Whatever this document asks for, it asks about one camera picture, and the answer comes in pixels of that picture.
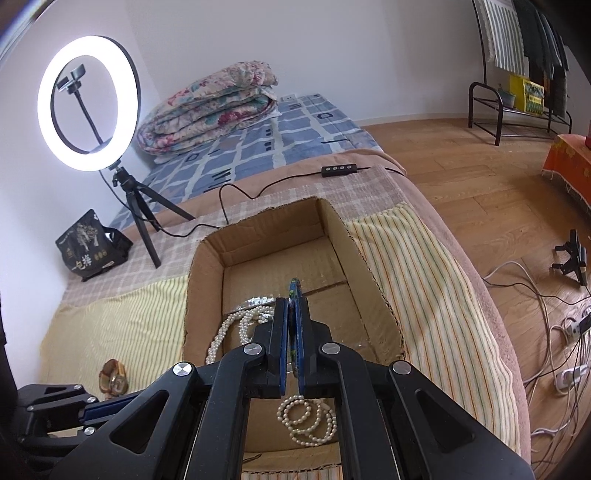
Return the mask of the blue checked bedsheet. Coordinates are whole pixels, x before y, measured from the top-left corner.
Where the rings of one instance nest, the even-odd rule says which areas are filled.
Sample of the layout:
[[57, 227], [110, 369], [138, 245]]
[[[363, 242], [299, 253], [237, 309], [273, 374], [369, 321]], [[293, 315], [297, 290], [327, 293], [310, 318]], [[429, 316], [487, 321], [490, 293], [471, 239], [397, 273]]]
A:
[[321, 94], [281, 100], [276, 117], [176, 154], [142, 180], [173, 203], [185, 202], [252, 175], [377, 141]]

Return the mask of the striped hanging towel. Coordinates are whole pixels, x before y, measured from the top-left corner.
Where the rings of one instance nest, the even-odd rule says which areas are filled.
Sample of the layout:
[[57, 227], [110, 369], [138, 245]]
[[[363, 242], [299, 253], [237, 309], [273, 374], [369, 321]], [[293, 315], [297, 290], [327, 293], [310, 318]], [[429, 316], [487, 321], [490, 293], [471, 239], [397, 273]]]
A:
[[529, 67], [514, 3], [480, 0], [475, 5], [484, 35], [486, 61], [525, 77]]

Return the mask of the dark blue bangle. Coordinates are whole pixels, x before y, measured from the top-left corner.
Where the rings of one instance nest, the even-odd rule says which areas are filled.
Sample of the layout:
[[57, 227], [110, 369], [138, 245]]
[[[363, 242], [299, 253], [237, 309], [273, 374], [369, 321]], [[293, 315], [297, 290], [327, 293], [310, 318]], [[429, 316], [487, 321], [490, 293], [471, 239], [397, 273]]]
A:
[[301, 281], [297, 278], [290, 280], [287, 296], [287, 326], [288, 337], [290, 337], [290, 359], [294, 376], [298, 376], [300, 370], [300, 359], [298, 358], [297, 324], [300, 315]]

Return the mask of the yellow green box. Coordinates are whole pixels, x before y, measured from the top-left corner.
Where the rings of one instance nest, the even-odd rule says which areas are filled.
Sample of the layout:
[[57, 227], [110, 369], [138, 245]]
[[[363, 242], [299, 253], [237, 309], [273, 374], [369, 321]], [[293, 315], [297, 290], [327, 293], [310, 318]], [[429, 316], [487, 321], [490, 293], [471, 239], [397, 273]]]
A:
[[541, 116], [544, 113], [544, 87], [529, 79], [511, 74], [509, 92], [515, 97], [514, 108], [518, 111]]

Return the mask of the open cardboard box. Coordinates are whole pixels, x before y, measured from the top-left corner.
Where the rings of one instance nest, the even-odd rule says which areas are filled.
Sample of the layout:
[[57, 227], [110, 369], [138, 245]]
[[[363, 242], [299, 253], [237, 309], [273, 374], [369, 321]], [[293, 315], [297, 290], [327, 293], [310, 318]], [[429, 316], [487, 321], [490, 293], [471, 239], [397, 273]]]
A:
[[[245, 354], [276, 300], [301, 281], [311, 320], [342, 347], [334, 397], [298, 392], [287, 333], [287, 390], [256, 399]], [[384, 414], [389, 365], [404, 351], [401, 329], [356, 241], [335, 208], [310, 198], [270, 208], [202, 240], [187, 287], [183, 356], [200, 368], [202, 417], [188, 475], [238, 479], [254, 456], [260, 470], [287, 472], [339, 463], [349, 479], [398, 472]]]

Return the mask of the black snack bag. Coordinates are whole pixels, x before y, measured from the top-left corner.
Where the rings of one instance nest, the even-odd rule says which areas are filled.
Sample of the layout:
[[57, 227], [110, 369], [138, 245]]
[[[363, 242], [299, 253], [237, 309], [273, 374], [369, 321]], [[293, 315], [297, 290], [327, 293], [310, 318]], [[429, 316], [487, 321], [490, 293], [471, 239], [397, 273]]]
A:
[[119, 230], [104, 226], [89, 209], [55, 245], [68, 270], [85, 282], [125, 263], [133, 242]]

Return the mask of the small black floor tripod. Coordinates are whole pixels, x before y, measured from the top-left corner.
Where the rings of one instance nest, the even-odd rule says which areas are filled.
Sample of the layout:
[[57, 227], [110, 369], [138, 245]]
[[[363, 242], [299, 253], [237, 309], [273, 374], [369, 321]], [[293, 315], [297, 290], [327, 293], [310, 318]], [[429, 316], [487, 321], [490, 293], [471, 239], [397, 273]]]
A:
[[578, 231], [571, 229], [569, 239], [564, 244], [555, 246], [553, 251], [555, 253], [566, 252], [569, 259], [563, 263], [553, 263], [551, 268], [559, 270], [565, 276], [573, 273], [577, 283], [582, 287], [587, 287], [587, 249], [581, 244]]

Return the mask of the black clothes rack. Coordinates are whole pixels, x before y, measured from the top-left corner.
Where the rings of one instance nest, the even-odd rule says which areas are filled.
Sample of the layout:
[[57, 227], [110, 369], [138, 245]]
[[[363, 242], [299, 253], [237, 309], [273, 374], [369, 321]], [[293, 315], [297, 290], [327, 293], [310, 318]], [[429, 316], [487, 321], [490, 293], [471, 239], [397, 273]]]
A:
[[[512, 73], [486, 61], [484, 35], [475, 2], [472, 3], [472, 7], [480, 42], [482, 79], [472, 82], [468, 90], [468, 126], [476, 127], [492, 136], [496, 146], [500, 145], [504, 138], [551, 138], [558, 134], [557, 126], [563, 126], [567, 133], [571, 133], [573, 119], [568, 110], [567, 117], [562, 118], [552, 114], [545, 105], [541, 116], [524, 113], [514, 108], [515, 97], [509, 92], [509, 77]], [[559, 33], [548, 16], [545, 16]]]

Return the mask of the orange cloth covered table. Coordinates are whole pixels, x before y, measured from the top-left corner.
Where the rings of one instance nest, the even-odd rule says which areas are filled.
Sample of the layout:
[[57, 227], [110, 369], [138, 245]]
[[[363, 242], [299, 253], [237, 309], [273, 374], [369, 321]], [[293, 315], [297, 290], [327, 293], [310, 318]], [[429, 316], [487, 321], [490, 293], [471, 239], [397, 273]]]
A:
[[589, 137], [558, 135], [550, 147], [541, 174], [551, 181], [557, 181], [590, 211]]

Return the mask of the folded floral quilt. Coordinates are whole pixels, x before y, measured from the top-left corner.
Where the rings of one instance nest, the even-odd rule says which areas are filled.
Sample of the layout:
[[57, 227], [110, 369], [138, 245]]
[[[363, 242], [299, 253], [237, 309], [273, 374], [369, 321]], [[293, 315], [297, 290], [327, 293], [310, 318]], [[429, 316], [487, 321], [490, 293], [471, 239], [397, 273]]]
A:
[[236, 62], [152, 109], [136, 130], [137, 145], [154, 156], [184, 153], [252, 126], [276, 113], [278, 83], [269, 63]]

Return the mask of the red leather strap watch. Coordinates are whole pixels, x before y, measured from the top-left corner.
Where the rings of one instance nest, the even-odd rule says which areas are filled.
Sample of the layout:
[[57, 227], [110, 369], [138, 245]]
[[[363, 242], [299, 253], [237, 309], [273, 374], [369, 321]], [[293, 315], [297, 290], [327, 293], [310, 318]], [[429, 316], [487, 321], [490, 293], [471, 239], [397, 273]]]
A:
[[128, 391], [128, 380], [124, 365], [116, 360], [108, 360], [98, 375], [100, 392], [106, 399], [123, 396]]

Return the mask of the dark hanging clothes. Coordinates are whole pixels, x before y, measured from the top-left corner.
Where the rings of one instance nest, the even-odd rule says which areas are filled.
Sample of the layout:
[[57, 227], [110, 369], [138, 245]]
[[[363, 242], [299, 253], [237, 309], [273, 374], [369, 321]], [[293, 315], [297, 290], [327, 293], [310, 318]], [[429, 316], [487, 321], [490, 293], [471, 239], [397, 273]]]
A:
[[568, 60], [564, 43], [547, 17], [528, 0], [515, 0], [515, 10], [529, 62], [529, 78], [544, 87], [544, 105], [552, 114], [567, 117]]

